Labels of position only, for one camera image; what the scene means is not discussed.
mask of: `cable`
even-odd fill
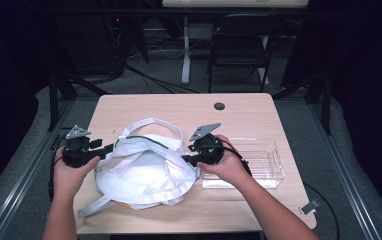
[[[331,204],[326,200],[326,198],[318,191],[316,190],[314,187],[312,187],[311,185],[309,185],[308,183],[306,182],[303,182],[303,185],[310,188],[313,192],[315,192],[319,197],[322,198],[322,200],[326,203],[326,205],[328,206],[329,210],[331,210],[331,213],[332,215],[334,216],[334,221],[335,221],[335,227],[336,227],[336,232],[337,232],[337,237],[336,239],[339,240],[341,238],[341,233],[340,233],[340,225],[338,223],[338,218],[337,218],[337,214],[335,213],[334,209],[332,208]]]
[[[144,80],[145,85],[147,85],[147,88],[148,88],[148,90],[150,91],[150,93],[153,94],[153,91],[151,91],[150,85],[148,85],[148,82],[147,82],[147,80],[145,79],[145,77],[144,77],[144,76],[141,76],[141,78],[142,78],[142,80]]]
[[[56,153],[57,153],[57,150],[59,149],[60,143],[64,140],[65,137],[66,137],[66,134],[60,136],[59,139],[56,139],[56,142],[53,145],[54,149],[53,149],[53,154],[51,156],[50,179],[48,180],[48,194],[50,195],[50,202],[53,201],[53,197],[54,197],[54,165],[57,163],[58,160],[60,160],[58,159],[57,161],[55,161]]]
[[[172,59],[174,59],[174,58],[178,58],[178,57],[180,57],[180,56],[182,56],[183,54],[184,54],[184,52],[185,52],[185,50],[184,49],[180,49],[180,50],[178,50],[178,51],[181,51],[179,54],[177,54],[177,55],[175,55],[175,56],[170,56],[169,54],[167,54],[166,52],[167,51],[169,51],[169,50],[164,50],[162,47],[158,47],[160,50],[161,50],[161,52],[163,53],[163,55],[165,55],[166,57],[168,57],[168,58],[172,58]]]
[[[128,64],[126,64],[125,69],[127,69],[127,70],[129,70],[131,72],[134,72],[134,73],[136,73],[138,75],[141,75],[142,77],[145,77],[145,78],[153,81],[154,83],[156,83],[160,87],[164,88],[169,93],[174,93],[174,91],[180,92],[179,90],[173,89],[172,87],[179,88],[179,89],[186,90],[186,91],[193,92],[193,93],[200,93],[200,92],[198,92],[196,90],[193,90],[193,89],[185,88],[185,87],[178,86],[178,85],[170,83],[170,82],[165,82],[165,81],[156,79],[154,77],[151,77],[151,76],[149,76],[149,75],[139,71],[138,69],[135,69],[135,68],[129,66]]]
[[[207,138],[209,138],[209,139],[213,139],[214,138],[214,136],[212,135],[212,134],[209,134],[209,135],[206,135],[206,136],[204,136],[202,139],[203,139],[203,141],[204,141],[204,139],[207,139]],[[207,157],[207,154],[209,154],[208,155],[208,157],[209,157],[209,159],[211,159],[210,160],[210,162],[212,162],[211,164],[213,164],[213,163],[218,163],[219,161],[220,161],[220,158],[222,158],[223,157],[223,151],[225,151],[225,150],[227,150],[227,151],[229,151],[229,152],[231,152],[231,153],[233,153],[239,160],[240,160],[240,162],[241,162],[241,164],[243,165],[243,167],[244,167],[244,169],[245,169],[245,171],[250,175],[250,176],[253,176],[252,175],[252,173],[251,173],[251,170],[250,170],[250,167],[248,166],[248,161],[241,155],[241,154],[239,154],[238,153],[238,151],[232,146],[232,144],[230,144],[230,143],[228,143],[228,142],[225,142],[225,141],[223,141],[223,140],[220,140],[220,142],[223,142],[223,143],[226,143],[226,144],[228,144],[229,145],[229,147],[225,147],[225,146],[223,146],[223,145],[211,145],[211,144],[204,144],[204,145],[200,145],[200,144],[198,144],[198,146],[196,147],[196,148],[193,148],[193,150],[197,150],[197,151],[199,151],[199,154],[200,155],[202,155],[202,154],[206,154],[206,157]],[[217,155],[217,153],[215,153],[214,151],[213,151],[213,149],[214,148],[217,148],[217,149],[222,149],[222,153],[221,154],[219,154],[218,156],[216,156]]]

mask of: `chair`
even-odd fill
[[[207,72],[212,90],[213,66],[227,68],[265,68],[260,92],[266,82],[273,42],[282,31],[281,21],[274,16],[231,14],[220,17],[213,25],[212,45]],[[263,36],[268,40],[264,45]]]

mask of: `tabletop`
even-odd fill
[[[308,0],[163,0],[164,7],[305,8]]]
[[[224,104],[216,110],[216,103]],[[149,94],[105,95],[96,106],[89,130],[91,140],[114,143],[124,128],[144,118],[168,121],[181,129],[184,146],[198,126],[221,123],[213,134],[230,139],[271,138],[282,161],[285,178],[268,191],[300,217],[310,228],[316,226],[313,213],[301,214],[309,203],[290,146],[270,95],[246,94]],[[145,127],[140,134],[172,134],[160,127]],[[203,189],[202,179],[174,206],[159,205],[145,210],[113,206],[86,218],[77,210],[100,198],[94,174],[85,178],[74,201],[79,234],[207,233],[260,231],[246,201],[236,189]]]

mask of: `gray carpet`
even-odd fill
[[[269,72],[270,85],[265,90],[268,93],[279,91],[279,84],[286,64],[286,59],[292,49],[290,39],[281,39]],[[130,65],[152,77],[180,85],[182,72],[182,57],[169,58],[163,52],[150,53],[150,64],[142,59],[139,62],[130,61]],[[200,92],[207,91],[207,49],[196,48],[192,51],[191,83],[187,88]],[[240,85],[217,85],[214,92],[257,92],[257,74],[250,76],[245,71],[215,70],[215,81],[243,79]],[[99,84],[99,87],[115,94],[137,93],[167,93],[152,81],[144,80],[136,73],[125,70],[124,74],[115,81]],[[61,108],[65,114],[59,125],[52,133],[46,130],[49,126],[49,97],[48,89],[37,94],[40,106],[38,114],[27,136],[18,151],[0,177],[0,239],[39,239],[45,227],[45,213],[49,209],[48,176],[49,163],[52,155],[51,143],[57,134],[67,132],[75,124],[86,128],[91,120],[98,97],[75,85],[79,96],[75,102],[66,102]],[[306,191],[309,199],[317,199],[321,206],[317,209],[317,227],[314,229],[321,239],[337,239],[337,223],[339,224],[340,239],[368,238],[355,214],[354,206],[340,181],[334,165],[334,156],[325,141],[322,129],[318,127],[316,106],[308,106],[302,100],[305,92],[301,89],[290,98],[275,101],[278,113],[289,140],[303,181],[307,184]],[[336,101],[332,103],[330,137],[345,162],[351,179],[360,193],[369,216],[382,238],[382,200],[376,193],[369,178],[361,170],[351,150],[341,108]],[[35,166],[27,184],[18,186],[19,179],[29,166]],[[11,195],[13,189],[22,188],[24,195]],[[16,203],[8,211],[5,202]],[[109,239],[108,236],[86,235],[80,239]]]

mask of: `transparent plastic box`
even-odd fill
[[[264,188],[276,188],[285,178],[275,140],[270,138],[229,138],[250,167],[253,178]],[[215,174],[202,172],[203,188],[233,188]]]

